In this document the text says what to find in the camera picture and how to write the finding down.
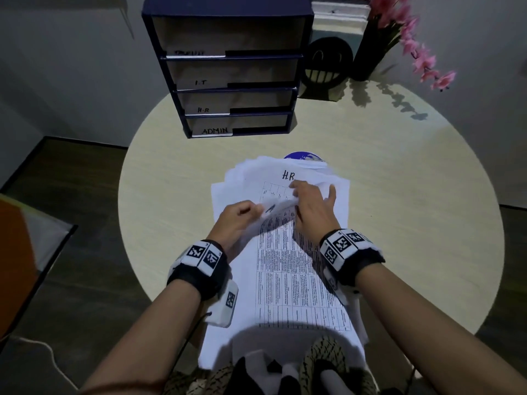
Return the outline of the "person's right hand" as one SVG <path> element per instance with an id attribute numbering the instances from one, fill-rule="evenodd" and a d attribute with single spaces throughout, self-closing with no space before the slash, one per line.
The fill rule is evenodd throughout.
<path id="1" fill-rule="evenodd" d="M 328 233 L 342 228 L 334 211 L 328 209 L 328 197 L 323 198 L 317 186 L 304 180 L 294 180 L 289 187 L 298 199 L 296 228 L 307 239 L 319 245 Z"/>

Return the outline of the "person's left hand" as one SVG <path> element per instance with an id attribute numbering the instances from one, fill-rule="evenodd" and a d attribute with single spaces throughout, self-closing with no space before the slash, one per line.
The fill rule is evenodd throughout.
<path id="1" fill-rule="evenodd" d="M 240 239 L 254 222 L 256 221 L 239 221 L 231 211 L 230 204 L 220 213 L 206 240 L 220 245 L 228 261 L 232 262 L 242 249 Z"/>

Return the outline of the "paper sheet with printed table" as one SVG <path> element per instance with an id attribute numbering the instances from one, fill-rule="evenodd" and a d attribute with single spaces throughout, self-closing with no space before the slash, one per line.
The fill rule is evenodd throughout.
<path id="1" fill-rule="evenodd" d="M 352 330 L 322 275 L 318 245 L 297 231 L 292 189 L 265 182 L 256 236 L 254 322 L 260 328 Z"/>

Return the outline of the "person's right forearm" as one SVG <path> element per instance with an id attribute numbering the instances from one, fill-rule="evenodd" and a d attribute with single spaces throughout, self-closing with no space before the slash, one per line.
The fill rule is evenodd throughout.
<path id="1" fill-rule="evenodd" d="M 385 330 L 441 395 L 527 395 L 527 379 L 383 264 L 355 284 Z"/>

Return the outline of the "person's left forearm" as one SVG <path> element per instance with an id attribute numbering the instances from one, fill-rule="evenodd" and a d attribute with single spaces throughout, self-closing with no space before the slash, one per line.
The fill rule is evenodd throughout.
<path id="1" fill-rule="evenodd" d="M 160 395 L 201 305 L 198 290 L 171 282 L 83 384 L 80 395 Z"/>

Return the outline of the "blue round disc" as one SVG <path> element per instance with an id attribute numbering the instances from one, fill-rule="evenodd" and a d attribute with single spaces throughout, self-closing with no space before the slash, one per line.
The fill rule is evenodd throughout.
<path id="1" fill-rule="evenodd" d="M 311 152 L 293 152 L 286 155 L 283 159 L 292 161 L 295 165 L 313 170 L 322 170 L 328 167 L 328 164 L 323 159 Z"/>

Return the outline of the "black wristband with marker tiles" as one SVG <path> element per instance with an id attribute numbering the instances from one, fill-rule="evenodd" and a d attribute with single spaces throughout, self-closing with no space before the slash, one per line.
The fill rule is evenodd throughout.
<path id="1" fill-rule="evenodd" d="M 216 297 L 227 282 L 230 268 L 222 246 L 214 241 L 196 241 L 183 251 L 171 265 L 167 285 L 174 280 L 191 284 L 201 300 Z"/>
<path id="2" fill-rule="evenodd" d="M 385 263 L 380 248 L 364 234 L 348 228 L 328 232 L 319 243 L 325 265 L 324 277 L 333 286 L 355 287 L 361 270 L 369 265 Z"/>

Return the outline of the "stack of white papers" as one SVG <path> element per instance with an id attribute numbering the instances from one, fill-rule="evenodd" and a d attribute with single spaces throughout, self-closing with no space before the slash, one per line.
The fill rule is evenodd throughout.
<path id="1" fill-rule="evenodd" d="M 234 246 L 229 279 L 209 308 L 199 354 L 204 369 L 236 363 L 255 350 L 281 365 L 299 362 L 323 335 L 342 346 L 346 366 L 366 367 L 359 294 L 338 287 L 319 245 L 297 230 L 298 199 L 289 187 L 294 179 L 317 186 L 324 198 L 334 185 L 334 213 L 347 225 L 351 183 L 323 162 L 261 156 L 229 169 L 223 182 L 211 186 L 215 220 L 241 200 L 265 209 Z"/>

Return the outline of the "black round smiley face item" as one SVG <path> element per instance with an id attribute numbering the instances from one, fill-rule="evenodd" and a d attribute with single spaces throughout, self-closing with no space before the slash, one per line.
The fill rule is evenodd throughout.
<path id="1" fill-rule="evenodd" d="M 339 37 L 323 37 L 312 41 L 307 49 L 299 98 L 339 101 L 345 93 L 353 53 L 350 45 Z"/>

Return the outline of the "dark blue drawer organizer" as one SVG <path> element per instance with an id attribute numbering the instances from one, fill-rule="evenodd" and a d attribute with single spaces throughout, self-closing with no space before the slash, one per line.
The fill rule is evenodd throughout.
<path id="1" fill-rule="evenodd" d="M 144 0 L 142 18 L 186 138 L 291 131 L 311 0 Z"/>

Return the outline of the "black vase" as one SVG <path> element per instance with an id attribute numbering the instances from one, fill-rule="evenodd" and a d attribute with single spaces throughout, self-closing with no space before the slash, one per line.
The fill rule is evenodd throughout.
<path id="1" fill-rule="evenodd" d="M 350 70 L 350 78 L 354 81 L 368 80 L 386 53 L 400 40 L 402 24 L 392 22 L 379 28 L 378 23 L 378 19 L 373 19 L 366 25 Z"/>

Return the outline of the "patterned knit shoe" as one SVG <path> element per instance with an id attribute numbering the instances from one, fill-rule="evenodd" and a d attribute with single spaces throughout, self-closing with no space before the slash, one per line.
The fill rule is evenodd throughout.
<path id="1" fill-rule="evenodd" d="M 301 395 L 379 395 L 362 352 L 346 349 L 323 336 L 306 352 L 300 365 Z"/>
<path id="2" fill-rule="evenodd" d="M 174 370 L 161 395 L 223 395 L 234 366 L 230 363 L 217 371 L 195 368 L 190 374 Z"/>

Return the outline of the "pink artificial flowers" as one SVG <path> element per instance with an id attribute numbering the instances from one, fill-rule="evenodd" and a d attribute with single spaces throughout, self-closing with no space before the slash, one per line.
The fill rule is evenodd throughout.
<path id="1" fill-rule="evenodd" d="M 436 69 L 437 58 L 416 39 L 415 30 L 419 17 L 411 11 L 411 0 L 369 0 L 368 26 L 372 33 L 372 44 L 384 57 L 393 46 L 400 44 L 403 54 L 412 58 L 413 73 L 420 82 L 431 82 L 431 90 L 444 92 L 450 89 L 456 72 L 441 73 Z"/>

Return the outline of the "black white garment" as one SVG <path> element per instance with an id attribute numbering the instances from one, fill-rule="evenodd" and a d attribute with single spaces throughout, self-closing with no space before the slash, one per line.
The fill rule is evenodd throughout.
<path id="1" fill-rule="evenodd" d="M 262 350 L 250 352 L 234 365 L 223 395 L 301 395 L 299 364 L 281 365 Z"/>

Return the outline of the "orange white panel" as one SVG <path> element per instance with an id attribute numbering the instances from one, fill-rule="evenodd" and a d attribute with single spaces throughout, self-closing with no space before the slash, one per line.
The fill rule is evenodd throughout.
<path id="1" fill-rule="evenodd" d="M 0 352 L 77 227 L 0 194 Z"/>

